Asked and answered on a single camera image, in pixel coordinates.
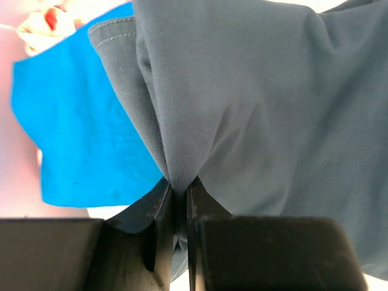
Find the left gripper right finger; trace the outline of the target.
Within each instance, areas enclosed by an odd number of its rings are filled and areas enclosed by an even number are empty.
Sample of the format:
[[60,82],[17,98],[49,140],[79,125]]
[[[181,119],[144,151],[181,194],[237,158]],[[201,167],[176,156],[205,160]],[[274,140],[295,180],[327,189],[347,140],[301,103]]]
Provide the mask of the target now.
[[186,192],[192,290],[366,290],[343,228],[317,217],[234,216],[199,179]]

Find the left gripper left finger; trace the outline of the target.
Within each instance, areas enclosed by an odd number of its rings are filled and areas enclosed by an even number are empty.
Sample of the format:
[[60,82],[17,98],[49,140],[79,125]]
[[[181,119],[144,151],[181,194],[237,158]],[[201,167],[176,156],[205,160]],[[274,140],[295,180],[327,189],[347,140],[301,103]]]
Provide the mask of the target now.
[[2,290],[169,290],[172,190],[108,219],[2,219]]

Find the folded teal t shirt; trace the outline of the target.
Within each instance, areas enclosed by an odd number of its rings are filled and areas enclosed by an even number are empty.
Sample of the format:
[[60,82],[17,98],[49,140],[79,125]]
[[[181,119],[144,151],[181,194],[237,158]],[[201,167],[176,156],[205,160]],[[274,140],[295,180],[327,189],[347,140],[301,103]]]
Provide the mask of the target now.
[[42,152],[41,191],[60,207],[131,205],[162,174],[119,103],[87,25],[58,8],[17,28],[28,58],[13,68],[12,108]]

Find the dark blue-grey t shirt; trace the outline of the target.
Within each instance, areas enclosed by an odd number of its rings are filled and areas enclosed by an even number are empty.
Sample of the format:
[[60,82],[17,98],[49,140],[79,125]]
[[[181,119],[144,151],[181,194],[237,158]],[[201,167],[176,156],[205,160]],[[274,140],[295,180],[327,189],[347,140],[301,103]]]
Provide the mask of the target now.
[[89,39],[160,171],[238,215],[326,216],[387,279],[387,2],[135,1]]

